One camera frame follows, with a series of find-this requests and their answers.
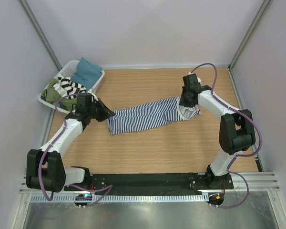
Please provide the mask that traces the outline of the blue white striped tank top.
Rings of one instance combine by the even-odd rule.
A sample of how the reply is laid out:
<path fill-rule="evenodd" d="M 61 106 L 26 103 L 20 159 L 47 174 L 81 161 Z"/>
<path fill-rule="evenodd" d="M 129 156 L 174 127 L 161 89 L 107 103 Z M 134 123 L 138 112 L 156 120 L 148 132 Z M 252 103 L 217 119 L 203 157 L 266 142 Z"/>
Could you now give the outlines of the blue white striped tank top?
<path fill-rule="evenodd" d="M 198 107 L 180 106 L 179 102 L 180 97 L 173 97 L 116 110 L 115 116 L 107 121 L 109 133 L 118 135 L 141 132 L 173 122 L 187 121 L 201 114 Z"/>

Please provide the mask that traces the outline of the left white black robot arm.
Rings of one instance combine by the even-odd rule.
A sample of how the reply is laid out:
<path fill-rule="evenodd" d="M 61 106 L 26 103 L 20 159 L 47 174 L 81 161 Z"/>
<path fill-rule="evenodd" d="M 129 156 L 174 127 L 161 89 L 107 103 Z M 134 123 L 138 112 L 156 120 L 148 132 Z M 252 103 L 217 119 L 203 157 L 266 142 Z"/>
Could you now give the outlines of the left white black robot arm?
<path fill-rule="evenodd" d="M 80 93 L 71 111 L 63 116 L 58 132 L 41 148 L 31 149 L 26 159 L 26 186 L 31 189 L 58 193 L 66 186 L 76 186 L 82 191 L 91 187 L 89 169 L 65 168 L 62 158 L 72 142 L 89 125 L 92 119 L 103 122 L 115 116 L 94 94 Z"/>

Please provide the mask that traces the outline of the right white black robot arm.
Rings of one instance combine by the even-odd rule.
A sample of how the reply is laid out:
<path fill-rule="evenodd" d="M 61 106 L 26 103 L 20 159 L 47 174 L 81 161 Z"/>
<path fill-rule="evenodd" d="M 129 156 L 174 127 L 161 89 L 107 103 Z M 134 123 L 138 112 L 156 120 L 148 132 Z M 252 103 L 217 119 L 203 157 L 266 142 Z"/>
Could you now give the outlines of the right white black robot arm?
<path fill-rule="evenodd" d="M 195 73 L 184 76 L 183 82 L 179 105 L 188 108 L 200 105 L 220 120 L 221 149 L 205 173 L 206 185 L 216 189 L 227 180 L 229 168 L 235 159 L 255 144 L 252 113 L 226 103 L 212 91 L 210 86 L 201 86 Z"/>

